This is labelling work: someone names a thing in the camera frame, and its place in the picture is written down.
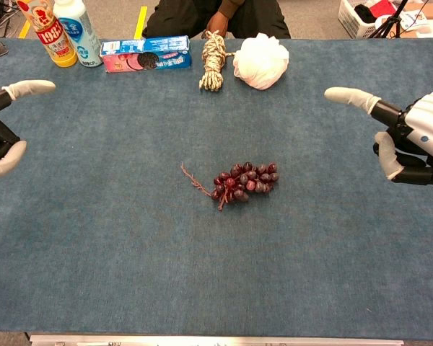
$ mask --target yellow floor tape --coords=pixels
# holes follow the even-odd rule
[[[30,23],[28,20],[26,20],[26,23],[24,23],[24,26],[22,27],[18,38],[26,38],[27,32],[29,31],[29,27],[30,27]]]
[[[139,40],[143,33],[144,21],[146,20],[147,6],[141,6],[138,22],[136,23],[135,40]]]

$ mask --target blue table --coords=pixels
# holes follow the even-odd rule
[[[433,340],[433,187],[386,180],[385,127],[323,98],[357,87],[406,106],[433,91],[433,40],[289,40],[267,91],[224,69],[56,67],[8,40],[0,87],[50,79],[0,118],[28,142],[0,179],[0,330]],[[228,41],[227,50],[240,47]],[[223,213],[235,162],[277,161],[268,198]]]

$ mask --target oreo box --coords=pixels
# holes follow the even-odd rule
[[[189,67],[188,36],[104,42],[101,58],[107,72]]]

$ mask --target plastic bottle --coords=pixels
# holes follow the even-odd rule
[[[55,18],[49,0],[19,0],[21,12],[34,27],[53,62],[60,67],[70,67],[77,62],[72,47],[61,23]]]
[[[87,67],[101,65],[101,44],[82,0],[55,0],[53,12],[76,48],[80,63]]]

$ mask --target grape stem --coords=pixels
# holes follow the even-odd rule
[[[187,176],[189,179],[191,179],[192,184],[195,187],[197,187],[197,190],[202,191],[203,194],[205,194],[205,195],[207,195],[207,196],[210,197],[210,192],[207,191],[207,190],[205,190],[205,187],[202,186],[202,184],[200,182],[198,182],[196,180],[196,178],[194,178],[194,176],[192,174],[189,174],[188,171],[186,171],[185,164],[183,162],[181,163],[181,170],[183,171],[183,173],[185,174],[185,176]]]
[[[219,204],[218,204],[218,210],[223,211],[223,206],[225,203],[228,203],[228,199],[226,197],[226,194],[228,192],[228,188],[224,187],[224,194],[219,198]]]

